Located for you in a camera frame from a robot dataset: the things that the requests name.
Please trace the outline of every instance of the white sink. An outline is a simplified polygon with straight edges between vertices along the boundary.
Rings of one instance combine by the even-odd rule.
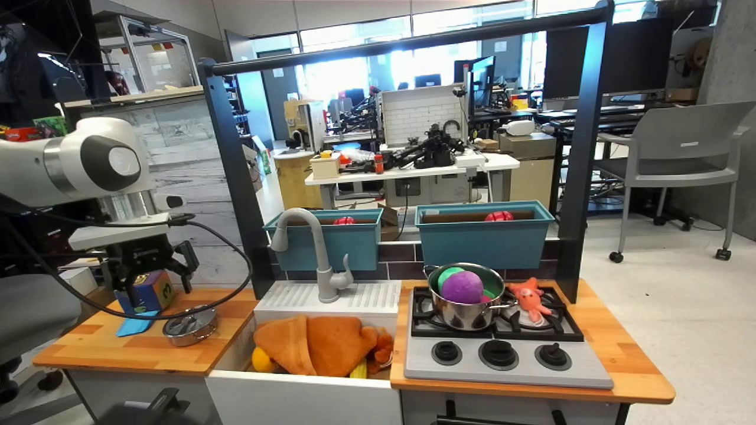
[[[314,282],[276,282],[255,308],[255,322],[284,317],[359,317],[362,323],[394,333],[401,282],[359,282],[330,304],[316,301]]]

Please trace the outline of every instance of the tiled floor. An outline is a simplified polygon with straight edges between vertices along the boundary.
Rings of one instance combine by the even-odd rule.
[[[278,208],[275,192],[257,195],[265,217]],[[627,262],[612,264],[607,253],[617,238],[617,221],[591,221],[583,276],[674,384],[672,407],[633,407],[630,425],[751,425],[756,419],[756,244],[735,238],[729,262],[712,255],[724,235],[698,222],[690,235],[633,221]],[[71,395],[71,387],[40,397],[28,393],[0,408],[6,413]],[[86,425],[83,408],[44,420],[44,425]]]

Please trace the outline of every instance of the kitchen towel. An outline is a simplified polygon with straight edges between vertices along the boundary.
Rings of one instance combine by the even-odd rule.
[[[350,375],[362,362],[368,362],[368,374],[387,368],[394,340],[356,317],[289,317],[262,323],[255,348],[289,374]]]

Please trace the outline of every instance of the office chair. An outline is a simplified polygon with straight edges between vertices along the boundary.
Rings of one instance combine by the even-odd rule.
[[[66,333],[77,317],[81,302],[48,275],[17,275],[0,280],[0,407],[19,395],[19,385],[10,378],[10,374],[22,365],[19,360]],[[37,384],[37,387],[55,389],[62,381],[63,375],[51,372]],[[42,405],[23,412],[23,419],[31,419],[34,412],[44,417],[66,412],[77,405],[77,397],[66,399],[66,405],[51,405],[56,412],[50,412]]]
[[[636,133],[629,138],[601,136],[598,140],[627,145],[629,158],[607,162],[604,171],[623,179],[623,211],[620,224],[620,244],[609,255],[612,262],[623,262],[623,238],[630,211],[633,189],[661,189],[656,221],[667,201],[667,189],[681,188],[729,188],[725,244],[715,250],[715,261],[729,261],[739,138],[748,133],[742,121],[754,105],[706,105],[688,110],[651,110]]]

